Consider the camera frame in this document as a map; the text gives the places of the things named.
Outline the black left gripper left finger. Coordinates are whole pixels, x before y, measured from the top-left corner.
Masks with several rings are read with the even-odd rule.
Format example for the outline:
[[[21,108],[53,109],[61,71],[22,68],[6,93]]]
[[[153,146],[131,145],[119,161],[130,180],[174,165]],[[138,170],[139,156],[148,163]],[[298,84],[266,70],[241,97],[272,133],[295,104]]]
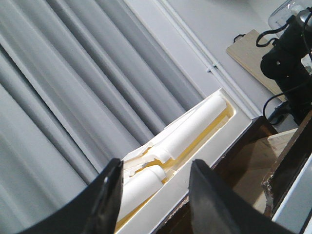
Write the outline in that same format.
[[[76,198],[22,234],[113,234],[122,197],[123,162],[113,158]]]

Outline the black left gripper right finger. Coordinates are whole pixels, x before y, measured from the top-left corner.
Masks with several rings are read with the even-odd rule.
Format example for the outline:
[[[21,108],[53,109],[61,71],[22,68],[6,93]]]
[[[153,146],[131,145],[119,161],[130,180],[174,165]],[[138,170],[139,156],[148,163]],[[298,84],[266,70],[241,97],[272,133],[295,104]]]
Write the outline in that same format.
[[[195,234],[289,234],[238,196],[201,159],[192,162],[189,202]]]

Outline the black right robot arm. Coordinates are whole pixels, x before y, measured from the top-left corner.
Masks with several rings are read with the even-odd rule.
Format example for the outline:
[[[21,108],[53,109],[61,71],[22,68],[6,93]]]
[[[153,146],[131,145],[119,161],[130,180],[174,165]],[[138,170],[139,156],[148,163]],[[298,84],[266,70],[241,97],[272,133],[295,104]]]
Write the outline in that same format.
[[[263,185],[269,218],[237,195],[203,160],[189,181],[196,234],[309,234],[312,231],[312,77],[301,59],[312,50],[312,10],[291,16],[263,56],[262,73],[275,80],[299,128]]]

